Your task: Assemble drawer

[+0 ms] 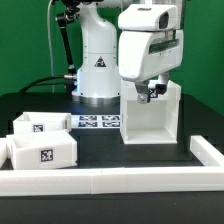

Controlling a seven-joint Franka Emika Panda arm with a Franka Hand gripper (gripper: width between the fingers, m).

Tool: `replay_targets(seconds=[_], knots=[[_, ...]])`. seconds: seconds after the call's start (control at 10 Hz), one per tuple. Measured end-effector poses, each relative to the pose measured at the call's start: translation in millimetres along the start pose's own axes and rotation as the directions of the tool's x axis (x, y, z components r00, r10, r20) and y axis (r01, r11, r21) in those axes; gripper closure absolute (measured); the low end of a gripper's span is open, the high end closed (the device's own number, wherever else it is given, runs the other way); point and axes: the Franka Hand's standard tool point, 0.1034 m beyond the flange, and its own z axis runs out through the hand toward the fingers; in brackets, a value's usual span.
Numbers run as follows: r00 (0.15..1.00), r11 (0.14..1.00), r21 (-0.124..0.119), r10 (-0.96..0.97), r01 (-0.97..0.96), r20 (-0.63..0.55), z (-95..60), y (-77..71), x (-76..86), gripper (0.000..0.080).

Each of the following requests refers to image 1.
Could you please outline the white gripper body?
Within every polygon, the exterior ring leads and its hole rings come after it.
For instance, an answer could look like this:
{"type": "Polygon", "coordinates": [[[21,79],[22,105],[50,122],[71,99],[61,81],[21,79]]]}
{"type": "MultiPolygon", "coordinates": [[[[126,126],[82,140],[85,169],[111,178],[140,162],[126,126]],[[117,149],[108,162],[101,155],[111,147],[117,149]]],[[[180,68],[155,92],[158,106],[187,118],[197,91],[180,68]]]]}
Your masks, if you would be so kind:
{"type": "Polygon", "coordinates": [[[170,40],[164,32],[123,31],[119,39],[118,66],[123,80],[144,82],[178,67],[183,58],[183,31],[170,40]]]}

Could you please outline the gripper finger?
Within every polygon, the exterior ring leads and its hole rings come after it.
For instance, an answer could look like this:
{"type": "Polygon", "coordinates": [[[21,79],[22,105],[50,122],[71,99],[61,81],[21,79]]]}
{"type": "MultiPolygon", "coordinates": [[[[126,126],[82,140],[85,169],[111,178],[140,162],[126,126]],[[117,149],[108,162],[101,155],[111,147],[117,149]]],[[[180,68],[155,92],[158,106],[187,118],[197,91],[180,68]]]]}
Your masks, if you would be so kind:
{"type": "Polygon", "coordinates": [[[136,83],[135,88],[137,91],[137,101],[140,104],[147,104],[150,102],[149,96],[149,88],[148,88],[148,81],[144,81],[141,83],[136,83]]]}
{"type": "Polygon", "coordinates": [[[170,78],[170,73],[169,72],[165,72],[165,73],[160,74],[158,76],[158,81],[157,81],[157,84],[155,85],[156,92],[158,94],[163,95],[163,94],[166,93],[169,78],[170,78]]]}

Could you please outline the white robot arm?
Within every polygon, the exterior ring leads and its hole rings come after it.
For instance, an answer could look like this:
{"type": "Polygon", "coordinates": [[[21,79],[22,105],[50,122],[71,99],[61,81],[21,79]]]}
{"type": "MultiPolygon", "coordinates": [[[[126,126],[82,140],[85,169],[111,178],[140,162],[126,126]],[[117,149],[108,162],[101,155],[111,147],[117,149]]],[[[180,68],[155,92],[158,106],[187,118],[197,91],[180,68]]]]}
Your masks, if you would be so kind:
{"type": "Polygon", "coordinates": [[[141,103],[167,91],[170,71],[183,57],[181,0],[124,0],[117,25],[99,16],[97,9],[116,7],[118,0],[63,1],[66,21],[78,20],[82,31],[82,65],[69,66],[75,101],[117,101],[122,81],[134,84],[141,103]]]}

